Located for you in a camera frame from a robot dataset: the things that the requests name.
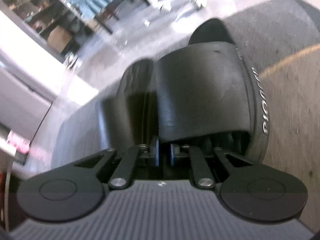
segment gray ribbed panel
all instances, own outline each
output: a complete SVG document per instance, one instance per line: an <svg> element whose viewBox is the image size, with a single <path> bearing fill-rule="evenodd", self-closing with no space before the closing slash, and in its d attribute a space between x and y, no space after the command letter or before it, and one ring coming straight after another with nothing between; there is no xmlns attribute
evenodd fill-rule
<svg viewBox="0 0 320 240"><path fill-rule="evenodd" d="M229 240L310 239L299 221L260 225L229 213L211 191L189 181L137 181L112 191L98 210L65 224L27 220L11 235L16 240Z"/></svg>

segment pink object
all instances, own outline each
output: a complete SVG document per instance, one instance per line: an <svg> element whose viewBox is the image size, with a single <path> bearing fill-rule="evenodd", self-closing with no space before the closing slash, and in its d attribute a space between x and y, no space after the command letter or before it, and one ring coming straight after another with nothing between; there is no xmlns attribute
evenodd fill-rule
<svg viewBox="0 0 320 240"><path fill-rule="evenodd" d="M12 130L8 134L7 143L16 147L16 149L21 153L26 154L29 152L30 141L18 135Z"/></svg>

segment pioneer logo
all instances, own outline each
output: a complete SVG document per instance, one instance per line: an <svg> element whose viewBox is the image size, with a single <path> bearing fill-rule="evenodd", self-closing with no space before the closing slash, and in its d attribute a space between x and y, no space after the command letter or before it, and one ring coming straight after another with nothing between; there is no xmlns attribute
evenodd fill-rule
<svg viewBox="0 0 320 240"><path fill-rule="evenodd" d="M257 85L260 88L259 93L260 93L260 96L262 98L261 105L262 105L262 109L263 109L263 112L264 112L264 115L263 115L264 121L263 121L263 124L262 124L262 129L263 129L263 132L265 134L268 134L268 126L267 126L267 124L269 122L269 118L268 118L268 106L267 106L267 102L266 102L266 96L265 96L265 94L263 92L263 88L261 86L261 82L260 82L258 73L256 72L255 68L252 67L251 69L252 69L254 78L257 81Z"/></svg>

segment black round joint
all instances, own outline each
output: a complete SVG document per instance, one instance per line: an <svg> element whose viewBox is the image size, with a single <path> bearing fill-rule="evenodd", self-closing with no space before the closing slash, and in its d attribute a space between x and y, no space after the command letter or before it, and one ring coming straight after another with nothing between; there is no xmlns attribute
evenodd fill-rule
<svg viewBox="0 0 320 240"><path fill-rule="evenodd" d="M89 170L67 166L37 175L21 184L20 207L30 217L47 221L75 220L94 211L102 202L104 189Z"/></svg>
<svg viewBox="0 0 320 240"><path fill-rule="evenodd" d="M220 197L240 217L272 223L298 218L308 193L296 177L259 165L234 172L222 183Z"/></svg>

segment dark shelving unit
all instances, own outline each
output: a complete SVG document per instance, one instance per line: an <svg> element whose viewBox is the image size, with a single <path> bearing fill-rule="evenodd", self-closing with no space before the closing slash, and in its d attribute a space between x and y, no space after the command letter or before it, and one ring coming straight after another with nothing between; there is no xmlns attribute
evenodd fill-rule
<svg viewBox="0 0 320 240"><path fill-rule="evenodd" d="M76 53L93 34L93 31L59 0L3 0L3 2L46 41L58 25L68 31L72 39L60 53L62 56L69 51Z"/></svg>

